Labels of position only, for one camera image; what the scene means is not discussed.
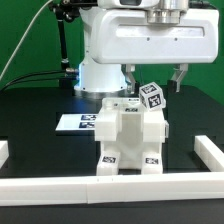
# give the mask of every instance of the black cable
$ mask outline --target black cable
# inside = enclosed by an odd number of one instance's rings
[[[69,60],[68,60],[68,53],[67,53],[67,45],[66,45],[66,37],[65,37],[65,27],[64,21],[58,20],[58,30],[60,36],[60,44],[61,44],[61,68],[66,69],[69,68]]]
[[[26,83],[26,82],[42,82],[42,81],[52,81],[52,80],[59,80],[60,78],[64,78],[62,76],[57,77],[57,78],[48,78],[48,79],[31,79],[31,80],[23,80],[23,81],[16,81],[13,83],[8,83],[6,84],[3,88],[0,89],[0,93],[4,92],[8,87],[16,84],[21,84],[21,83]]]
[[[54,70],[54,71],[34,72],[34,73],[27,74],[27,75],[23,75],[23,76],[20,76],[16,79],[13,79],[10,82],[8,82],[6,85],[4,85],[0,89],[0,92],[3,92],[5,89],[7,89],[13,83],[16,83],[16,82],[18,82],[20,80],[23,80],[23,79],[27,79],[27,78],[34,77],[34,76],[53,75],[53,74],[60,74],[60,73],[65,73],[65,71],[64,70]]]
[[[190,8],[196,9],[217,9],[214,5],[210,4],[208,1],[196,0],[189,2]]]
[[[142,65],[139,65],[139,78],[140,78],[140,85],[144,85],[143,75],[142,75]]]

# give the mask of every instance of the cable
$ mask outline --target cable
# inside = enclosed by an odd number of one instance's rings
[[[26,83],[26,82],[42,82],[42,81],[52,81],[52,80],[58,80],[60,78],[64,78],[63,76],[57,77],[57,78],[48,78],[48,79],[31,79],[31,80],[23,80],[23,81],[16,81],[13,83],[6,84],[3,88],[0,89],[0,93],[4,92],[8,87],[16,84]]]
[[[199,9],[217,9],[214,5],[210,4],[208,1],[196,0],[190,1],[190,8],[199,8]]]
[[[65,72],[64,70],[55,70],[55,71],[34,72],[34,73],[27,74],[27,75],[22,75],[22,76],[20,76],[20,77],[18,77],[16,79],[13,79],[12,81],[8,82],[5,86],[3,86],[0,89],[0,92],[4,91],[9,86],[11,86],[14,83],[17,83],[18,81],[23,80],[23,79],[27,79],[27,78],[34,77],[34,76],[60,74],[60,73],[64,73],[64,72]]]
[[[18,78],[15,78],[12,81],[10,81],[9,83],[17,82],[17,81],[20,81],[22,79],[30,78],[30,77],[33,77],[33,76],[53,75],[53,74],[60,74],[60,73],[65,73],[65,70],[34,72],[34,73],[29,73],[29,74],[26,74],[26,75],[22,75]]]
[[[143,86],[144,79],[143,79],[143,75],[142,75],[142,65],[139,65],[139,78],[140,78],[140,85]]]
[[[24,39],[26,38],[27,34],[29,33],[31,27],[33,26],[34,22],[36,21],[37,17],[41,14],[41,12],[45,9],[45,7],[49,4],[53,2],[52,0],[47,1],[41,8],[40,10],[37,12],[37,14],[34,16],[34,18],[32,19],[32,21],[30,22],[28,28],[26,29],[25,33],[23,34],[20,42],[18,43],[16,49],[14,50],[14,52],[12,53],[11,57],[9,58],[8,62],[6,63],[1,75],[0,75],[0,81],[2,80],[3,76],[5,75],[10,63],[12,62],[13,58],[15,57],[16,53],[18,52],[20,46],[22,45]]]

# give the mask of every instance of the black tabletop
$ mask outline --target black tabletop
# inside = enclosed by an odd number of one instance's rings
[[[164,94],[170,124],[164,173],[207,171],[193,151],[194,136],[207,135],[224,149],[224,106],[195,87],[184,86],[178,94],[164,88]],[[100,148],[93,133],[63,134],[55,128],[62,114],[98,113],[100,108],[100,100],[57,88],[0,94],[0,140],[8,140],[10,153],[0,178],[95,175]],[[223,199],[0,207],[0,223],[223,223],[223,210]]]

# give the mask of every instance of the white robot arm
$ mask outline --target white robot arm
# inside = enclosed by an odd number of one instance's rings
[[[217,10],[188,9],[189,0],[98,0],[98,4],[104,11],[96,16],[91,36],[91,55],[97,63],[129,68],[179,64],[172,78],[178,92],[188,63],[211,63],[217,57]]]
[[[158,5],[160,0],[98,0],[98,6],[104,9],[130,8],[147,9]]]

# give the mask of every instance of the green background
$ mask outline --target green background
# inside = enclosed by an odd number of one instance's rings
[[[3,70],[33,16],[45,2],[46,0],[2,2],[0,14],[0,71]],[[219,56],[213,64],[190,65],[183,84],[196,86],[224,104],[224,1],[210,0],[210,3],[218,7],[220,12]],[[66,24],[66,35],[70,62],[72,66],[78,67],[83,58],[82,22],[80,19],[75,20],[72,24]],[[55,15],[45,9],[12,61],[0,83],[0,87],[12,79],[30,72],[60,69],[60,59]],[[145,83],[155,81],[163,85],[173,75],[172,65],[142,65],[141,70]],[[140,68],[137,66],[136,79],[139,79],[139,71]],[[57,85],[56,81],[26,84],[29,87]]]

